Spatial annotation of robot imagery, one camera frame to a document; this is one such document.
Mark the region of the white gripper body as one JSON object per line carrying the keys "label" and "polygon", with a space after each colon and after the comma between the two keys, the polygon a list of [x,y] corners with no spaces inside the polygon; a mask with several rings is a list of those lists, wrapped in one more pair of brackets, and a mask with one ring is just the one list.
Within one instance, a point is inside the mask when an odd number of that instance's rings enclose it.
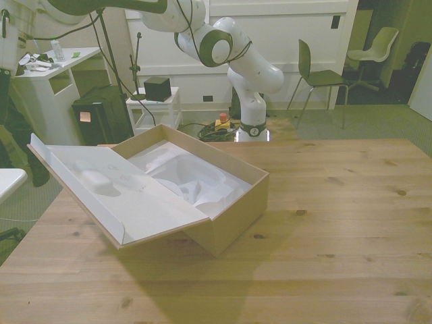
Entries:
{"label": "white gripper body", "polygon": [[18,66],[18,29],[10,22],[10,14],[1,10],[1,69],[16,73]]}

